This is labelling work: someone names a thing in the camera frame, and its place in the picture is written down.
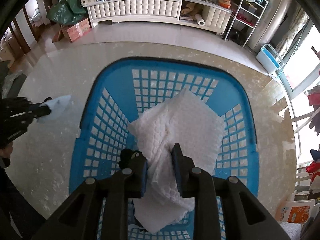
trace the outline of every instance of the white tufted cabinet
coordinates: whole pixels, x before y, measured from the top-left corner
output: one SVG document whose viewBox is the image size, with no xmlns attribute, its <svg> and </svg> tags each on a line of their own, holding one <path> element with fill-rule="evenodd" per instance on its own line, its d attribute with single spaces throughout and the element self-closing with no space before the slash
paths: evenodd
<svg viewBox="0 0 320 240">
<path fill-rule="evenodd" d="M 151 21 L 180 25 L 188 25 L 222 34 L 227 26 L 231 11 L 202 0 L 198 3 L 209 4 L 204 6 L 205 26 L 180 20 L 180 11 L 183 0 L 106 0 L 86 6 L 92 28 L 98 22 L 112 20 Z"/>
</svg>

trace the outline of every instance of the blue plastic basket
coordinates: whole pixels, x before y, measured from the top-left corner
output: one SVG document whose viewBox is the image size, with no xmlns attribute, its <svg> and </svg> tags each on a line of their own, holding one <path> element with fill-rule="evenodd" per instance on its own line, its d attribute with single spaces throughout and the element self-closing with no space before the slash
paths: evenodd
<svg viewBox="0 0 320 240">
<path fill-rule="evenodd" d="M 214 175 L 224 179 L 237 176 L 257 196 L 259 155 L 252 112 L 243 87 L 219 69 L 154 58 L 119 60 L 97 77 L 72 155 L 70 192 L 87 177 L 104 179 L 119 170 L 121 150 L 134 147 L 134 137 L 127 130 L 128 122 L 136 120 L 157 103 L 172 98 L 183 88 L 190 89 L 219 116 L 225 117 L 226 129 Z M 225 239 L 219 198 L 218 204 L 221 238 Z M 97 238 L 100 237 L 102 215 L 98 223 Z M 193 237 L 194 212 L 187 213 L 179 223 L 150 234 L 136 228 L 133 204 L 129 203 L 128 224 L 129 240 L 189 240 Z"/>
</svg>

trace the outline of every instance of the patterned curtain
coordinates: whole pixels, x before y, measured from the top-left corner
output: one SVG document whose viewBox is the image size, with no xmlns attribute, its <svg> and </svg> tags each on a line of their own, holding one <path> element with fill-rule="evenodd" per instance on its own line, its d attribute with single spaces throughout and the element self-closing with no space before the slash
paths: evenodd
<svg viewBox="0 0 320 240">
<path fill-rule="evenodd" d="M 308 20 L 309 20 L 309 16 L 299 5 L 294 13 L 293 20 L 290 23 L 289 30 L 282 37 L 282 40 L 279 42 L 279 44 L 276 47 L 276 51 L 279 53 L 279 55 L 282 58 L 284 58 L 285 54 L 288 52 L 295 36 L 304 27 L 304 25 L 307 23 Z"/>
</svg>

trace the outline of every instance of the silver screw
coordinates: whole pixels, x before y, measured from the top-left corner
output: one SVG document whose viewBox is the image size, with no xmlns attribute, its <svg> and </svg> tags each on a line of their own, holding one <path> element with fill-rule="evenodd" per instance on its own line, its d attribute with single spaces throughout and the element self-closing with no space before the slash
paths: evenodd
<svg viewBox="0 0 320 240">
<path fill-rule="evenodd" d="M 87 178 L 85 180 L 85 182 L 86 182 L 86 184 L 91 185 L 91 184 L 93 184 L 95 182 L 95 179 L 94 178 Z"/>
<path fill-rule="evenodd" d="M 201 173 L 201 169 L 198 168 L 198 167 L 193 167 L 193 168 L 191 169 L 191 171 L 192 171 L 192 173 L 194 173 L 194 174 L 200 174 L 200 173 Z"/>
<path fill-rule="evenodd" d="M 122 170 L 122 173 L 124 175 L 129 175 L 129 174 L 131 174 L 131 172 L 132 172 L 132 170 L 130 168 L 125 168 L 125 169 Z"/>
<path fill-rule="evenodd" d="M 231 177 L 229 177 L 229 181 L 231 182 L 231 183 L 234 183 L 234 184 L 236 184 L 236 183 L 238 183 L 238 178 L 237 177 L 235 177 L 235 176 L 231 176 Z"/>
</svg>

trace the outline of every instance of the shelf rack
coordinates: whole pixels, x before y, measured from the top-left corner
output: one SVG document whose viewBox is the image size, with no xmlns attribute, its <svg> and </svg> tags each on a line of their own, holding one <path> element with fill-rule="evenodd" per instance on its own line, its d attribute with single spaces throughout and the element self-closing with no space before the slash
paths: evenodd
<svg viewBox="0 0 320 240">
<path fill-rule="evenodd" d="M 248 26 L 248 27 L 250 27 L 250 28 L 252 29 L 251 32 L 250 32 L 250 34 L 249 34 L 249 36 L 248 36 L 248 38 L 247 38 L 247 40 L 244 42 L 244 44 L 243 44 L 243 46 L 242 46 L 242 47 L 244 47 L 244 46 L 247 44 L 248 40 L 250 39 L 250 37 L 251 37 L 252 33 L 254 32 L 254 30 L 256 29 L 256 27 L 257 27 L 257 25 L 258 25 L 258 23 L 259 23 L 262 15 L 263 15 L 264 11 L 265 11 L 265 9 L 266 9 L 266 7 L 267 7 L 267 5 L 268 5 L 268 1 L 267 1 L 267 0 L 263 0 L 263 2 L 265 3 L 264 6 L 261 5 L 261 4 L 259 4 L 259 3 L 256 2 L 256 1 L 253 2 L 253 3 L 257 4 L 258 6 L 260 6 L 260 7 L 262 8 L 262 11 L 261 11 L 261 13 L 260 13 L 259 16 L 255 15 L 254 13 L 249 12 L 249 11 L 246 10 L 245 8 L 241 7 L 241 6 L 242 6 L 242 3 L 243 3 L 243 0 L 240 1 L 239 5 L 236 4 L 235 2 L 232 2 L 234 5 L 236 5 L 236 6 L 238 7 L 238 9 L 237 9 L 235 15 L 231 14 L 231 17 L 233 18 L 233 20 L 232 20 L 232 23 L 231 23 L 231 25 L 230 25 L 230 27 L 229 27 L 229 29 L 228 29 L 228 32 L 227 32 L 224 40 L 225 40 L 225 41 L 227 40 L 227 37 L 228 37 L 228 35 L 229 35 L 229 33 L 230 33 L 230 30 L 231 30 L 234 22 L 235 22 L 235 21 L 241 22 L 241 23 L 243 23 L 244 25 L 246 25 L 246 26 Z M 255 24 L 254 26 L 251 26 L 250 24 L 247 24 L 246 22 L 243 22 L 242 20 L 240 20 L 240 19 L 237 18 L 237 15 L 238 15 L 240 9 L 246 11 L 247 13 L 253 15 L 254 17 L 256 17 L 256 18 L 258 19 L 257 22 L 256 22 L 256 24 Z"/>
</svg>

